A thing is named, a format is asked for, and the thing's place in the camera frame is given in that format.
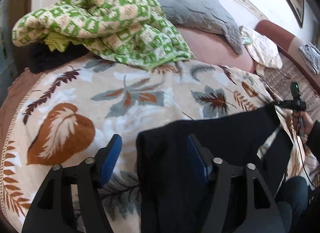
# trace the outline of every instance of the black cable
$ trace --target black cable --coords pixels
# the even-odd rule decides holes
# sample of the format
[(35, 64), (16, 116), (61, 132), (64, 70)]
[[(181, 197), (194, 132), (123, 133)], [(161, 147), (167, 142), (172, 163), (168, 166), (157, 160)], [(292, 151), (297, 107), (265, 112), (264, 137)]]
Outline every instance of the black cable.
[[(300, 114), (301, 114), (301, 111), (299, 111), (299, 117), (298, 117), (298, 124), (299, 124), (299, 119), (300, 119)], [(302, 158), (302, 152), (301, 152), (301, 149), (300, 149), (300, 145), (299, 145), (299, 142), (298, 142), (298, 134), (300, 134), (300, 128), (298, 127), (298, 124), (297, 124), (297, 131), (296, 131), (296, 138), (297, 138), (297, 143), (298, 143), (298, 147), (299, 147), (299, 151), (300, 151), (300, 156), (301, 156), (301, 161), (302, 161), (302, 167), (303, 167), (303, 170), (306, 174), (306, 176), (308, 177), (308, 180), (309, 182), (311, 183), (311, 185), (316, 188), (316, 186), (313, 185), (312, 181), (310, 180), (310, 177), (304, 167), (304, 161), (303, 161), (303, 158)]]

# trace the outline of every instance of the human hand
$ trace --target human hand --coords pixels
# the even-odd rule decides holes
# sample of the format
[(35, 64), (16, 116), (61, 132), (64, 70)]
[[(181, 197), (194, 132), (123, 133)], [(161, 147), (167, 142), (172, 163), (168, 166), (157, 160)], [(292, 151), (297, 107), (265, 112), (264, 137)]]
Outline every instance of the human hand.
[[(299, 116), (302, 118), (303, 127), (300, 127)], [(312, 121), (311, 117), (304, 111), (293, 112), (292, 123), (295, 130), (299, 129), (302, 134), (309, 135), (315, 122)]]

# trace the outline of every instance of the gray pillow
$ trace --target gray pillow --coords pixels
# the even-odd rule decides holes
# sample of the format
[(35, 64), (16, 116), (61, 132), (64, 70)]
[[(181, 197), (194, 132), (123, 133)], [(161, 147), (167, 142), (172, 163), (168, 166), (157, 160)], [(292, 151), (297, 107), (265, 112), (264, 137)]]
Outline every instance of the gray pillow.
[(233, 17), (218, 0), (158, 0), (173, 24), (210, 33), (223, 34), (238, 54), (241, 35)]

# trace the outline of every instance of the white feather pattern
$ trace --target white feather pattern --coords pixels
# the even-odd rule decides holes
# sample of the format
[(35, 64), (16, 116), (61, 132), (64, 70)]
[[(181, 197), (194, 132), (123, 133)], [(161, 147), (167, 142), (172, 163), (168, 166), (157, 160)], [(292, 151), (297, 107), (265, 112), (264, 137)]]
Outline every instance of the white feather pattern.
[(64, 107), (64, 111), (57, 111), (57, 115), (51, 118), (50, 132), (47, 142), (43, 145), (43, 151), (38, 155), (41, 158), (49, 158), (60, 148), (63, 148), (70, 133), (75, 133), (76, 121), (75, 113)]

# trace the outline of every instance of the person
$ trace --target person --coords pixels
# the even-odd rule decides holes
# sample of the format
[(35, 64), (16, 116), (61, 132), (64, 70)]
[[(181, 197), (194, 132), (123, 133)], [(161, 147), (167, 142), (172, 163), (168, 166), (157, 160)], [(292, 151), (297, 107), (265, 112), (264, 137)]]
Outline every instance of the person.
[[(298, 122), (303, 120), (303, 127)], [(320, 160), (320, 123), (313, 122), (306, 112), (292, 114), (293, 127), (308, 136), (306, 145)], [(296, 176), (283, 183), (275, 197), (286, 232), (320, 232), (320, 192), (309, 204), (308, 185), (305, 178)]]

